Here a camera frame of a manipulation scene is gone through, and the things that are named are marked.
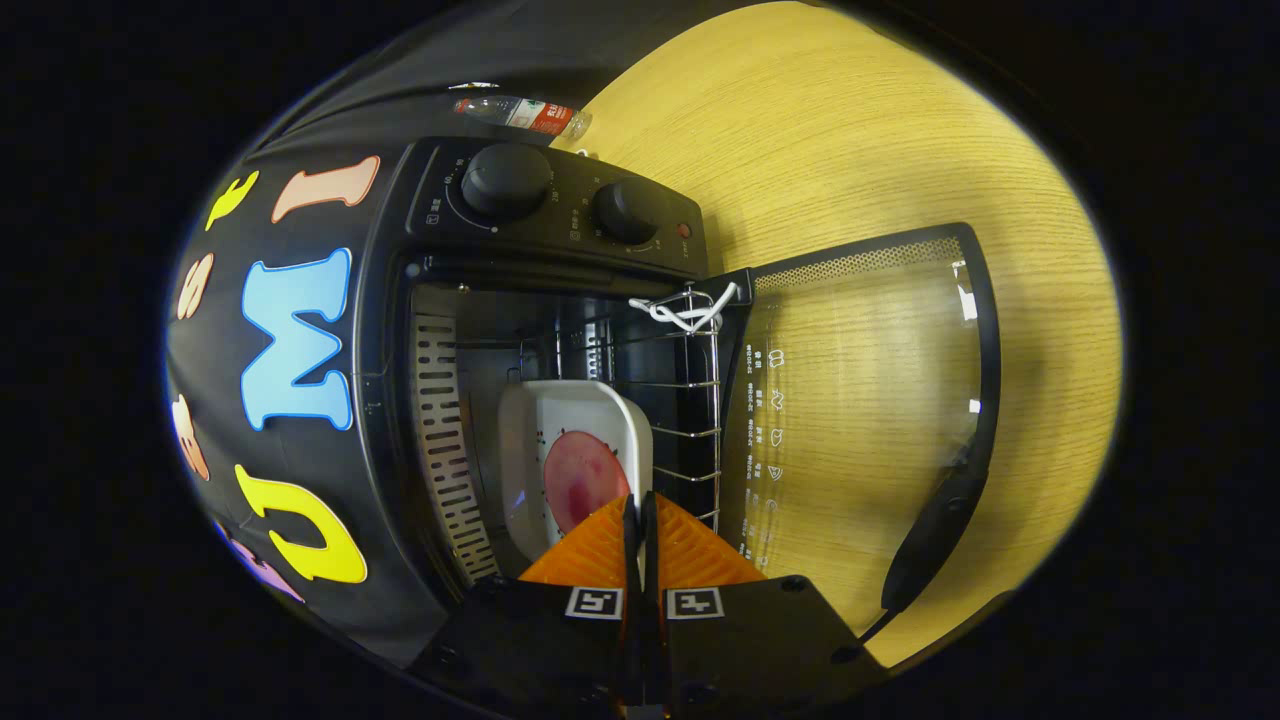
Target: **orange letter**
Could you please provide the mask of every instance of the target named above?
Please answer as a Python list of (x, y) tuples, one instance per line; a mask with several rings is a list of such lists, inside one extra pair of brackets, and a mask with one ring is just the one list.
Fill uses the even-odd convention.
[(196, 260), (187, 270), (187, 279), (182, 283), (182, 292), (178, 293), (178, 319), (189, 318), (200, 307), (200, 299), (205, 296), (205, 284), (209, 283), (209, 273), (214, 269), (214, 254), (210, 252)]
[(201, 478), (209, 479), (209, 465), (205, 464), (205, 454), (200, 451), (196, 442), (196, 428), (191, 424), (191, 409), (187, 407), (187, 398), (178, 396), (173, 404), (173, 428), (178, 432), (178, 445), (182, 447), (182, 456), (187, 459), (187, 466)]
[(347, 208), (358, 205), (378, 174), (378, 156), (370, 155), (349, 168), (308, 176), (306, 172), (289, 178), (271, 210), (271, 222), (279, 223), (289, 213), (306, 205), (342, 200)]

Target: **ventilation slot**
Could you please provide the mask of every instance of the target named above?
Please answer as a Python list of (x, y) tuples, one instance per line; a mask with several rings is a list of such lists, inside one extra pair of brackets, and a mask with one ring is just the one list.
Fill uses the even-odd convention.
[(458, 429), (438, 429), (462, 421), (458, 413), (458, 388), (454, 382), (457, 364), (453, 318), (417, 314), (416, 347), (411, 355), (417, 361), (413, 378), (417, 395), (419, 451), (424, 466), (433, 473), (426, 482), (428, 493), (439, 527), (452, 550), (453, 562), (467, 584), (498, 571), (493, 561), (489, 536), (480, 519), (470, 462)]

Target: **black knob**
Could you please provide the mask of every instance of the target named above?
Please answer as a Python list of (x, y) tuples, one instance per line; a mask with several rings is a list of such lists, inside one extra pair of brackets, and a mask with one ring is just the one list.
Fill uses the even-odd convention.
[(502, 142), (476, 152), (462, 177), (462, 199), (475, 211), (495, 218), (521, 218), (543, 201), (552, 167), (529, 145)]
[(669, 218), (667, 191), (653, 181), (622, 178), (595, 193), (595, 219), (627, 245), (649, 242)]

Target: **yellow letter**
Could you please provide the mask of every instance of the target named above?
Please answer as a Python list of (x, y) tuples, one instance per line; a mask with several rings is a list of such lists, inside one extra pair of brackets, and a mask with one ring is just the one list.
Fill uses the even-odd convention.
[(268, 507), (297, 512), (315, 523), (324, 536), (325, 547), (307, 547), (285, 541), (275, 530), (268, 533), (275, 548), (300, 575), (308, 580), (328, 578), (339, 583), (365, 582), (369, 577), (365, 556), (356, 547), (356, 541), (351, 539), (347, 527), (323, 500), (298, 486), (251, 478), (241, 465), (236, 465), (236, 479), (239, 480), (244, 500), (248, 500), (250, 507), (260, 518), (266, 516)]
[(248, 174), (244, 184), (239, 184), (239, 178), (233, 179), (227, 192), (221, 193), (218, 200), (214, 200), (214, 208), (209, 211), (209, 222), (205, 223), (205, 232), (209, 232), (209, 228), (214, 227), (214, 220), (218, 218), (230, 215), (232, 210), (239, 206), (239, 201), (244, 200), (244, 196), (248, 195), (248, 190), (253, 187), (255, 182), (257, 182), (257, 170)]

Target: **red bottle label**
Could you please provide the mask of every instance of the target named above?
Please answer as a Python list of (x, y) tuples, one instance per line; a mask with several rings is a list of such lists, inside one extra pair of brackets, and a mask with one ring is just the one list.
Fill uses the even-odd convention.
[(559, 135), (564, 129), (564, 126), (573, 118), (573, 110), (563, 105), (552, 105), (550, 102), (543, 108), (538, 117), (534, 118), (532, 124), (529, 129), (545, 132), (547, 135)]

